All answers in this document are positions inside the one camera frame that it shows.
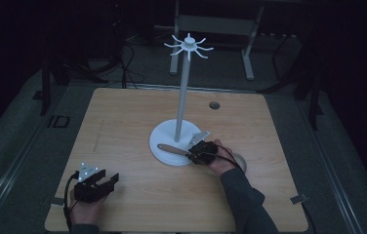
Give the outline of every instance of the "metal frame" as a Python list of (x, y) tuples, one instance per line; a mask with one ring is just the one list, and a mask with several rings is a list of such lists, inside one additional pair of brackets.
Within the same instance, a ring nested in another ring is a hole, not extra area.
[[(258, 9), (257, 16), (254, 20), (195, 17), (181, 15), (180, 0), (176, 0), (174, 34), (176, 37), (178, 37), (180, 30), (186, 30), (248, 36), (248, 44), (243, 50), (241, 50), (241, 56), (244, 63), (246, 79), (254, 80), (254, 72), (250, 61), (250, 54), (254, 40), (257, 36), (257, 31), (263, 16), (264, 9), (264, 6), (261, 6)], [(177, 51), (178, 49), (174, 48), (172, 53), (176, 53)], [(171, 67), (169, 70), (171, 75), (176, 75), (178, 73), (178, 63), (179, 56), (171, 57)]]

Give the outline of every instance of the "knife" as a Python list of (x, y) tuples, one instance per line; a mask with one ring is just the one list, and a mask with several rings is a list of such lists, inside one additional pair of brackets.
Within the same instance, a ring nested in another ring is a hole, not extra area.
[(163, 150), (165, 152), (168, 152), (168, 153), (173, 153), (173, 154), (178, 154), (178, 155), (182, 155), (182, 156), (185, 156), (185, 157), (188, 157), (190, 155), (189, 152), (187, 151), (184, 151), (184, 150), (181, 150), (177, 147), (174, 147), (174, 146), (171, 146), (169, 144), (158, 144), (157, 147), (160, 149), (160, 150)]

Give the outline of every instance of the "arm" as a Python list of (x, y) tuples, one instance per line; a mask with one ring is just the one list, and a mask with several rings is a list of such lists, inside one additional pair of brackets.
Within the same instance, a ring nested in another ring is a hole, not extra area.
[[(231, 159), (219, 140), (218, 154)], [(209, 168), (220, 177), (226, 200), (235, 219), (236, 233), (278, 233), (278, 230), (263, 207), (265, 196), (251, 187), (244, 173), (226, 160), (216, 159)]]

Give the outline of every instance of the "metal bracket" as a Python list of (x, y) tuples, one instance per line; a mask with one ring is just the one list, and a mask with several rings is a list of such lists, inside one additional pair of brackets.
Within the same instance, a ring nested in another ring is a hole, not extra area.
[(90, 167), (90, 166), (87, 166), (85, 163), (81, 163), (78, 181), (82, 182), (83, 180), (86, 180), (90, 176), (96, 174), (98, 171), (99, 171), (99, 168), (97, 167)]
[(205, 137), (207, 137), (209, 134), (210, 134), (209, 131), (205, 131), (205, 132), (202, 132), (202, 133), (199, 133), (199, 134), (194, 134), (192, 139), (187, 144), (187, 148), (191, 148), (192, 146), (199, 143), (201, 140), (204, 140)]
[(296, 197), (292, 197), (290, 198), (291, 203), (293, 203), (293, 205), (296, 205), (298, 203), (303, 203), (305, 201), (307, 201), (309, 198), (305, 195), (305, 194), (300, 194)]

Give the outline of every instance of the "white pole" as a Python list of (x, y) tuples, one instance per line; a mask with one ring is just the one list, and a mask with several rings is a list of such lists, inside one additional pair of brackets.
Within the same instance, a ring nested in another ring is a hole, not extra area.
[(183, 75), (181, 79), (181, 91), (180, 91), (180, 105), (178, 108), (177, 127), (175, 130), (175, 142), (179, 142), (181, 139), (181, 128), (183, 126), (184, 118), (184, 106), (186, 102), (186, 88), (187, 80), (189, 77), (190, 60), (187, 51), (183, 53)]

